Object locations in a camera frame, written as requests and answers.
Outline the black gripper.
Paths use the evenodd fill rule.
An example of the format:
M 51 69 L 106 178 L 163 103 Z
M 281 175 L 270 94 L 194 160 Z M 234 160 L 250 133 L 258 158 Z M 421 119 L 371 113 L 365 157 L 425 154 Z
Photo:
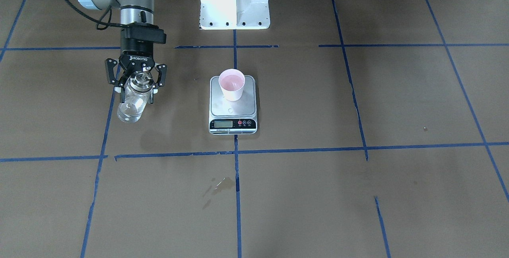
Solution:
M 148 23 L 131 23 L 128 26 L 130 25 L 155 26 Z M 136 72 L 147 71 L 147 68 L 151 71 L 157 72 L 157 77 L 154 77 L 153 79 L 152 91 L 149 99 L 150 104 L 154 103 L 154 96 L 158 93 L 160 88 L 165 86 L 167 65 L 155 65 L 153 55 L 154 43 L 142 42 L 136 39 L 120 38 L 119 62 L 112 58 L 105 59 L 104 64 L 105 70 L 107 72 L 108 84 L 113 85 L 114 91 L 120 94 L 120 103 L 125 102 L 126 79 L 123 79 L 123 77 L 117 79 L 115 68 L 117 68 L 119 65 L 124 71 L 124 76 L 131 76 L 131 74 Z

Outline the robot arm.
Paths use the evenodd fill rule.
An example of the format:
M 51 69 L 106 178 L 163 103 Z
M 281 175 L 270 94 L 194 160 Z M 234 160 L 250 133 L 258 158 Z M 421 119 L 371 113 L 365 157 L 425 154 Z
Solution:
M 89 10 L 120 10 L 120 56 L 105 62 L 108 83 L 120 93 L 122 103 L 127 89 L 148 94 L 154 102 L 164 87 L 167 65 L 154 60 L 154 44 L 165 44 L 167 35 L 154 24 L 154 0 L 78 0 Z

